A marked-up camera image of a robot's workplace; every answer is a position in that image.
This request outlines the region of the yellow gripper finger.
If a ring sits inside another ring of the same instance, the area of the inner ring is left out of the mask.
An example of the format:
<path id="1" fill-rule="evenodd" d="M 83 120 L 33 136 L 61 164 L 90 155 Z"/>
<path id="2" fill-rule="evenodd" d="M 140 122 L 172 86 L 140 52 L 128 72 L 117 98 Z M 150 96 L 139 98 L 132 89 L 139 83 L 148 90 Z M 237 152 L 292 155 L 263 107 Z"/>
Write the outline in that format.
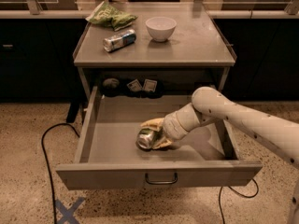
<path id="1" fill-rule="evenodd" d="M 156 132 L 153 138 L 152 149 L 168 147 L 172 143 L 173 141 L 170 138 L 168 138 L 163 132 Z"/>
<path id="2" fill-rule="evenodd" d="M 163 127 L 164 118 L 150 119 L 143 122 L 140 127 L 142 129 L 151 129 L 153 131 L 160 131 Z"/>

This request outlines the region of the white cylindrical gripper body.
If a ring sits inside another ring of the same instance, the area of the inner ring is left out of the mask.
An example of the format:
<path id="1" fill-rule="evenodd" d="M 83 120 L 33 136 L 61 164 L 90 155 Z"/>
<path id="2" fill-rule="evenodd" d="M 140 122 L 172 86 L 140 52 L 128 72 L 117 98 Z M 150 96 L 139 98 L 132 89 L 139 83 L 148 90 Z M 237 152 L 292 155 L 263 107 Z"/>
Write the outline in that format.
<path id="1" fill-rule="evenodd" d="M 185 105 L 166 115 L 163 121 L 164 134 L 173 141 L 181 140 L 199 126 L 198 112 L 194 110 L 192 105 Z"/>

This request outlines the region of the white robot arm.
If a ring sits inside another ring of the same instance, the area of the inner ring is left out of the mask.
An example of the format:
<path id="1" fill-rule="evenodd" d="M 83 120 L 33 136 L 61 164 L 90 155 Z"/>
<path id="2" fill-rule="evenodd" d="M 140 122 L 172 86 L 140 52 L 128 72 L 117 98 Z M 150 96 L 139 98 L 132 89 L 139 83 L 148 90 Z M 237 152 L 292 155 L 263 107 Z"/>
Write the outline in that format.
<path id="1" fill-rule="evenodd" d="M 211 87 L 201 87 L 191 101 L 163 118 L 141 124 L 136 144 L 159 149 L 183 139 L 198 127 L 225 120 L 281 159 L 299 168 L 299 124 L 239 105 Z"/>

